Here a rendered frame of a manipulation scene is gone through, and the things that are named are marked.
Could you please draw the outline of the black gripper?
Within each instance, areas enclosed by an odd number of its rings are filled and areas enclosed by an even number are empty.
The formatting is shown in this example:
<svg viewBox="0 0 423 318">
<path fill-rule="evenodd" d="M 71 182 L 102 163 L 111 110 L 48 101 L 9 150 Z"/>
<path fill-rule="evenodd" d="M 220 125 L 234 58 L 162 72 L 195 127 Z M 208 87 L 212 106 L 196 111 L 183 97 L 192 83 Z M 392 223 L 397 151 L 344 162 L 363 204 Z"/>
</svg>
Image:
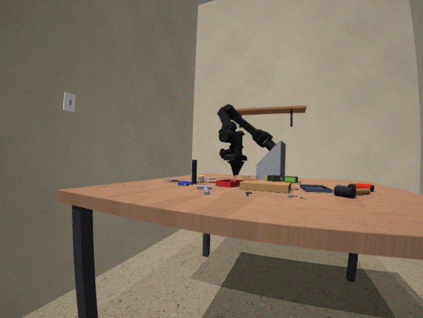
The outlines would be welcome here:
<svg viewBox="0 0 423 318">
<path fill-rule="evenodd" d="M 242 154 L 244 146 L 242 146 L 241 143 L 231 143 L 230 148 L 232 154 L 225 154 L 223 156 L 223 160 L 227 161 L 231 165 L 232 173 L 235 176 L 239 174 L 244 161 L 247 160 L 247 157 Z"/>
</svg>

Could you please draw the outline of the black cylinder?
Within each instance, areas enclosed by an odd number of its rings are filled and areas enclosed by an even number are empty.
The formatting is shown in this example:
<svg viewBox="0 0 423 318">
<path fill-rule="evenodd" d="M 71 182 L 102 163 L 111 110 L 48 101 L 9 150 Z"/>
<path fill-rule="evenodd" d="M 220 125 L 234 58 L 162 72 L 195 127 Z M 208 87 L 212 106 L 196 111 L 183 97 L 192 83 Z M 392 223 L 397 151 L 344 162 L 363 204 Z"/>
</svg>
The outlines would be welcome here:
<svg viewBox="0 0 423 318">
<path fill-rule="evenodd" d="M 197 183 L 197 160 L 192 160 L 192 182 Z"/>
</svg>

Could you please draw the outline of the red shallow tray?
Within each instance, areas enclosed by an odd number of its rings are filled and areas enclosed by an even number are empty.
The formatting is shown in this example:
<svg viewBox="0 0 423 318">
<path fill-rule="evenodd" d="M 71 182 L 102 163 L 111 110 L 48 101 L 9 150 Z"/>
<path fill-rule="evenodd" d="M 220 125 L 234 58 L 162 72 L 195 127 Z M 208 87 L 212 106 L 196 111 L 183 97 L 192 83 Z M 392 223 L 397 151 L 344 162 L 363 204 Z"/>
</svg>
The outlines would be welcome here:
<svg viewBox="0 0 423 318">
<path fill-rule="evenodd" d="M 240 186 L 240 182 L 243 182 L 243 180 L 235 180 L 235 181 L 233 181 L 233 179 L 218 180 L 216 181 L 216 186 L 233 188 L 233 187 Z"/>
</svg>

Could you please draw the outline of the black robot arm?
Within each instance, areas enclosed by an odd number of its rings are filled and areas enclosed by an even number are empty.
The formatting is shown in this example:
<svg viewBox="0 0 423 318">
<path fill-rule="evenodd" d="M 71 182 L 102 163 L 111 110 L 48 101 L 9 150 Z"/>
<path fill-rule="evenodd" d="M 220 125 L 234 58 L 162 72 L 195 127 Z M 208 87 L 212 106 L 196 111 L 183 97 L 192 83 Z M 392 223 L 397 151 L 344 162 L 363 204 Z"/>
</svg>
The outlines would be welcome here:
<svg viewBox="0 0 423 318">
<path fill-rule="evenodd" d="M 236 109 L 230 104 L 227 104 L 224 107 L 221 107 L 217 112 L 217 115 L 220 117 L 222 128 L 218 131 L 219 140 L 223 143 L 241 143 L 242 144 L 242 130 L 235 131 L 237 129 L 236 123 L 244 128 L 249 134 L 252 135 L 252 139 L 261 146 L 262 148 L 266 147 L 269 151 L 275 146 L 275 143 L 271 140 L 273 136 L 263 130 L 256 129 L 247 121 L 245 121 L 241 116 L 238 115 Z M 229 110 L 229 111 L 228 111 Z M 227 120 L 229 119 L 229 120 Z M 233 121 L 230 121 L 233 120 Z M 236 122 L 236 123 L 235 123 Z M 223 129 L 223 130 L 222 130 Z M 234 132 L 235 133 L 234 133 Z M 258 132 L 257 132 L 258 131 Z M 255 136 L 254 136 L 255 135 Z M 234 141 L 234 142 L 233 142 Z M 224 149 L 222 148 L 219 152 L 221 158 L 224 158 L 224 155 L 231 155 L 231 148 Z"/>
</svg>

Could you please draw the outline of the light brown wooden board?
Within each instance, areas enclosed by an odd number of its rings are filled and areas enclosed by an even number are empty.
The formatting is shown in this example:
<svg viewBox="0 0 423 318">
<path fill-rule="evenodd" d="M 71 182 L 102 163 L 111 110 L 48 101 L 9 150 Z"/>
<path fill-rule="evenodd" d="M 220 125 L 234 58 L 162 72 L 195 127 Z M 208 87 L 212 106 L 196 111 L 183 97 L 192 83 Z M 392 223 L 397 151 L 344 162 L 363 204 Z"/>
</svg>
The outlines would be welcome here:
<svg viewBox="0 0 423 318">
<path fill-rule="evenodd" d="M 280 182 L 276 184 L 268 184 L 271 181 L 248 179 L 240 181 L 240 190 L 249 191 L 267 191 L 288 194 L 291 190 L 292 182 Z"/>
</svg>

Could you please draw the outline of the black rubber mallet with wooden handle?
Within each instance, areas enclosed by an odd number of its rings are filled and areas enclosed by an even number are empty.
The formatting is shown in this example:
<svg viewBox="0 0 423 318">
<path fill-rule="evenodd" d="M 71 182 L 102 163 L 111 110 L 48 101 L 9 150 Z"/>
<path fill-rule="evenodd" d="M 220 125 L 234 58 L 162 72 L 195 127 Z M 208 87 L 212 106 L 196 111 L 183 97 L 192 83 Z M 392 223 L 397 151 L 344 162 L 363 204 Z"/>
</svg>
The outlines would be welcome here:
<svg viewBox="0 0 423 318">
<path fill-rule="evenodd" d="M 340 197 L 355 198 L 356 194 L 369 194 L 371 190 L 369 188 L 354 188 L 354 187 L 344 187 L 344 186 L 335 186 L 334 195 Z"/>
</svg>

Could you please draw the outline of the red-handled screwdriver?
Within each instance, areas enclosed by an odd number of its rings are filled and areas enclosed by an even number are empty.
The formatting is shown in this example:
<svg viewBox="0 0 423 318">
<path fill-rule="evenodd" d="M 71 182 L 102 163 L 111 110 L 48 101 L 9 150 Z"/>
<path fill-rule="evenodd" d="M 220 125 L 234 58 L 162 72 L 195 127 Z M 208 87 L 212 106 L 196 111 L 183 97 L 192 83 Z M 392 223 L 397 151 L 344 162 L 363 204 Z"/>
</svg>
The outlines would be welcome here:
<svg viewBox="0 0 423 318">
<path fill-rule="evenodd" d="M 350 187 L 350 188 L 369 188 L 370 192 L 374 191 L 374 186 L 372 184 L 359 184 L 359 183 L 357 183 L 357 184 L 348 184 L 348 185 L 346 185 L 346 184 L 337 184 L 337 185 L 347 186 L 347 187 Z"/>
</svg>

